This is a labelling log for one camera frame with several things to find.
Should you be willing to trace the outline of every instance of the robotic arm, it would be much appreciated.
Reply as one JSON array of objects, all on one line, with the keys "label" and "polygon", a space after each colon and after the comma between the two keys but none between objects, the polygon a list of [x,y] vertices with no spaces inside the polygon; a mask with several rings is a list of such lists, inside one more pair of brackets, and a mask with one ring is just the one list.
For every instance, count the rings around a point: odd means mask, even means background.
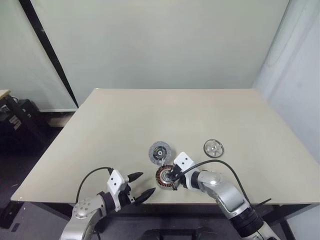
[{"label": "robotic arm", "polygon": [[192,191],[201,191],[214,198],[224,215],[230,220],[243,240],[280,240],[269,225],[250,206],[244,195],[223,176],[215,171],[200,171],[194,168],[186,174],[182,172],[194,166],[192,159],[181,152],[174,160],[174,166],[166,167],[161,171],[160,180],[172,183],[172,189],[176,190],[179,183]]},{"label": "robotic arm", "polygon": [[65,226],[60,240],[90,240],[96,224],[108,213],[113,210],[118,212],[126,205],[139,205],[147,200],[156,188],[148,189],[135,198],[131,196],[131,188],[128,185],[142,174],[136,172],[123,177],[114,169],[107,181],[109,192],[100,192],[92,198],[79,201],[73,207],[72,217]]}]

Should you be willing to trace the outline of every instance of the beige tabletop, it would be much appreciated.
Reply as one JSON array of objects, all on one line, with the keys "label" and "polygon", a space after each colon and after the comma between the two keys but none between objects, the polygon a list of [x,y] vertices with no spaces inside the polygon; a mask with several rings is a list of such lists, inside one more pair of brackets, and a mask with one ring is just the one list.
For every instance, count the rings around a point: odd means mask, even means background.
[{"label": "beige tabletop", "polygon": [[[144,172],[133,195],[156,186],[148,157],[156,141],[196,163],[207,160],[204,142],[224,146],[221,160],[237,172],[252,203],[318,203],[320,166],[254,89],[95,89],[11,197],[14,201],[74,203],[83,177],[95,168]],[[219,163],[201,169],[222,172]],[[106,190],[109,174],[95,172],[80,199]],[[204,193],[157,187],[147,203],[214,203]]]},{"label": "beige tabletop", "polygon": [[9,93],[10,93],[10,90],[0,89],[0,99],[4,98],[4,97],[7,96]]}]

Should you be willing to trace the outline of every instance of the white wall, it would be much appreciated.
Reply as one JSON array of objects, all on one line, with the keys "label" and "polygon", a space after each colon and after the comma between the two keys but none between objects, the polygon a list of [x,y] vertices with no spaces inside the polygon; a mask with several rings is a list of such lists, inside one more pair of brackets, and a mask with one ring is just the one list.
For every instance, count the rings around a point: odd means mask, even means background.
[{"label": "white wall", "polygon": [[75,110],[18,0],[0,1],[0,89],[40,110]]},{"label": "white wall", "polygon": [[[255,87],[287,122],[318,163],[320,163],[319,13],[318,0],[291,1],[255,83]],[[289,219],[288,223],[297,240],[320,240],[320,206]]]},{"label": "white wall", "polygon": [[81,104],[93,88],[250,88],[288,0],[32,0]]}]

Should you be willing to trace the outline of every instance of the floor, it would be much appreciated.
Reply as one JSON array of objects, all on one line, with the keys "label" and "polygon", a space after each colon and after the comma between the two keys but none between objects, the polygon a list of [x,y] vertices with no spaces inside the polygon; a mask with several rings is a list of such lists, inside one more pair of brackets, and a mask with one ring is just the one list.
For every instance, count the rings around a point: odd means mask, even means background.
[{"label": "floor", "polygon": [[[11,195],[19,187],[42,152],[0,155],[0,209],[6,207]],[[0,228],[0,240],[58,240],[67,224],[52,213],[25,202],[9,229]],[[114,217],[106,220],[102,240],[138,240],[150,229],[196,229],[209,227],[217,233],[217,240],[240,239],[226,219],[210,218],[161,218],[161,217]],[[272,226],[281,240],[286,240],[280,225]],[[189,236],[166,236],[165,240],[189,240]]]}]

